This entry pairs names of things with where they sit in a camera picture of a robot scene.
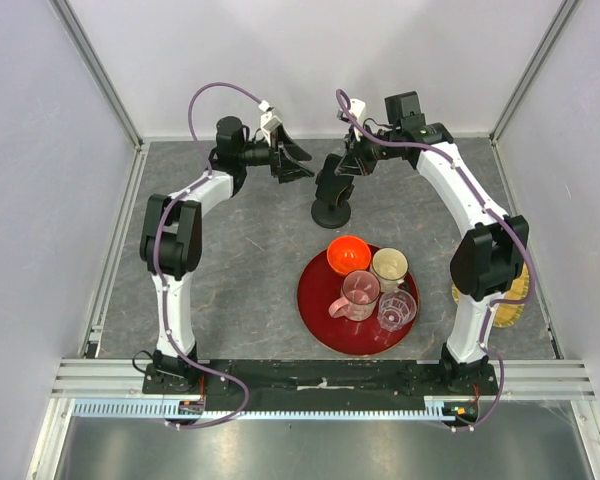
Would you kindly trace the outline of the black smartphone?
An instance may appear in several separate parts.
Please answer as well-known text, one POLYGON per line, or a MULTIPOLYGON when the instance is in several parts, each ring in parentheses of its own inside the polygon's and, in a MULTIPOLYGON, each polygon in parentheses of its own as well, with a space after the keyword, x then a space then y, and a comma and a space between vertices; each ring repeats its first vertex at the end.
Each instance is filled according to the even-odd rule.
POLYGON ((316 199, 327 205, 341 206, 353 192, 353 177, 336 174, 336 168, 341 160, 341 156, 329 154, 316 176, 316 199))

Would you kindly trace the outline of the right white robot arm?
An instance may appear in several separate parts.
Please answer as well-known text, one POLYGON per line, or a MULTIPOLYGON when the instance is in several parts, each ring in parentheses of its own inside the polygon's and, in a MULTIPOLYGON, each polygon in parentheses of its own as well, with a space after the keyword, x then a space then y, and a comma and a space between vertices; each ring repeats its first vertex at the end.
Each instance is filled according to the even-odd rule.
POLYGON ((487 194, 449 130, 426 121, 416 92, 386 98, 388 123, 377 131, 365 124, 364 102, 343 90, 337 90, 336 101, 339 117, 349 125, 346 152, 336 173, 368 176, 381 160, 404 160, 434 188, 458 227, 462 239, 450 274, 459 301, 437 377, 445 391, 461 393, 492 374, 488 337, 493 316, 513 281, 532 268, 528 222, 521 215, 509 215, 487 194))

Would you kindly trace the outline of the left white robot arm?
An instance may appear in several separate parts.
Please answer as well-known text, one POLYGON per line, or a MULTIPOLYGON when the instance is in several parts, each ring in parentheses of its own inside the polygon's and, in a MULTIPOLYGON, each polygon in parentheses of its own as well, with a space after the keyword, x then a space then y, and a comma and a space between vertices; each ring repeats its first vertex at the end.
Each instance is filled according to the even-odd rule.
POLYGON ((147 201, 139 254, 154 283, 159 337, 144 374, 146 394, 188 393, 203 377, 196 366, 191 280, 202 256, 204 216, 240 191, 250 167, 267 166, 279 183, 313 177, 311 155, 287 134, 275 109, 260 117, 260 138, 235 116, 216 124, 207 168, 191 185, 147 201))

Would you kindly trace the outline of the black phone stand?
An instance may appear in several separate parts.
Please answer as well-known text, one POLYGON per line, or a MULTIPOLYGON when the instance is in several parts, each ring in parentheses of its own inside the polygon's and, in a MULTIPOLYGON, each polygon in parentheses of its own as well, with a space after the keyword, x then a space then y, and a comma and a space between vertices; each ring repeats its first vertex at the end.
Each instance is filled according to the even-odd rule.
POLYGON ((320 185, 311 206, 311 217, 320 227, 337 229, 346 225, 351 217, 349 198, 354 186, 330 187, 320 185))

